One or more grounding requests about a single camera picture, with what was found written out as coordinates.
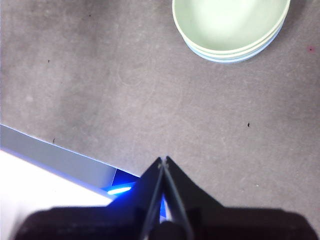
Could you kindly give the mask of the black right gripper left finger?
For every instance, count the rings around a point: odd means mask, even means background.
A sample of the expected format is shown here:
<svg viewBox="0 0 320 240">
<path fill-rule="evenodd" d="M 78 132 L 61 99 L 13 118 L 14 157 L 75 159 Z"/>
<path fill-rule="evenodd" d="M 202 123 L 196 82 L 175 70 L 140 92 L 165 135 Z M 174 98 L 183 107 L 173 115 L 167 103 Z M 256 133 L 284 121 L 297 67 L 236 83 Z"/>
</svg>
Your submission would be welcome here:
<svg viewBox="0 0 320 240">
<path fill-rule="evenodd" d="M 16 240 L 142 240 L 159 223 L 163 161 L 106 206 L 54 207 L 30 214 Z"/>
</svg>

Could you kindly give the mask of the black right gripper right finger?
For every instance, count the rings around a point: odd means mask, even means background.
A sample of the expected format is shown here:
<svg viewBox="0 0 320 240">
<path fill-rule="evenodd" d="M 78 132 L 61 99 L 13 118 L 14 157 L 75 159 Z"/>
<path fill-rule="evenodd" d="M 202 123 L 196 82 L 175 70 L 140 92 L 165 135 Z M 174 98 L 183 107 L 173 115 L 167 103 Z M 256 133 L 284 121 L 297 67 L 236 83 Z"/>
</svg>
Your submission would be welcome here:
<svg viewBox="0 0 320 240">
<path fill-rule="evenodd" d="M 190 240 L 317 240 L 304 216 L 277 208 L 227 207 L 197 186 L 170 158 L 164 195 L 171 218 Z"/>
</svg>

